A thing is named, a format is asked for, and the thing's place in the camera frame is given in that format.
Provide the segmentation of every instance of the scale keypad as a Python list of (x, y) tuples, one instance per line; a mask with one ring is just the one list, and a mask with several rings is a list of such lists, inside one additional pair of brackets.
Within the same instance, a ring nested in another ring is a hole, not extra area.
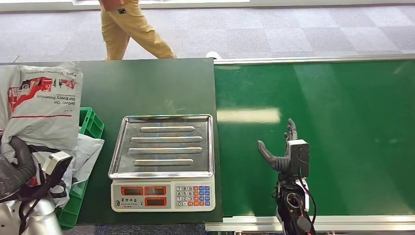
[(176, 186), (176, 207), (210, 206), (210, 186)]

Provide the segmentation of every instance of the shoe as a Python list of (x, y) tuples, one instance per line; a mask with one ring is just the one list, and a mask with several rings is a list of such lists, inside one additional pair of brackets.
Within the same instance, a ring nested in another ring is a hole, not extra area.
[(219, 53), (218, 52), (216, 52), (216, 51), (209, 51), (207, 54), (206, 54), (206, 58), (213, 58), (213, 59), (215, 59), (215, 60), (221, 60), (222, 59), (222, 57), (219, 55)]

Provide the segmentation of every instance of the robotic hand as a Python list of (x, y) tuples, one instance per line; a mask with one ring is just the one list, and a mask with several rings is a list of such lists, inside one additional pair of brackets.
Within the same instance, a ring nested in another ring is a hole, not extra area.
[(64, 152), (52, 154), (42, 169), (46, 174), (43, 184), (28, 187), (26, 183), (37, 171), (32, 154), (17, 137), (12, 137), (10, 145), (18, 164), (0, 156), (0, 234), (62, 235), (49, 189), (59, 183), (72, 157)]
[[(284, 156), (272, 155), (262, 141), (258, 141), (258, 150), (271, 168), (279, 172), (275, 187), (276, 216), (282, 224), (284, 234), (316, 235), (313, 226), (317, 211), (316, 204), (304, 180), (308, 176), (309, 145), (304, 140), (298, 140), (295, 123), (291, 119), (288, 119), (288, 123), (288, 133), (284, 133)], [(308, 216), (306, 193), (313, 200), (313, 221)]]

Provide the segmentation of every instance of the khaki pants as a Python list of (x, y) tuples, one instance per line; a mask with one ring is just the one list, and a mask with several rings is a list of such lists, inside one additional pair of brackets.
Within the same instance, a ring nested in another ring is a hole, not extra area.
[(166, 41), (147, 23), (138, 0), (127, 0), (114, 11), (101, 9), (101, 22), (107, 60), (121, 60), (130, 37), (159, 59), (176, 58)]

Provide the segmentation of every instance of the electronic scale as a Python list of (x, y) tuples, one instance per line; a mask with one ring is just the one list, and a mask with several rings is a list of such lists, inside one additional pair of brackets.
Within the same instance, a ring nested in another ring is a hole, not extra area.
[(212, 116), (125, 117), (108, 176), (115, 212), (213, 210)]

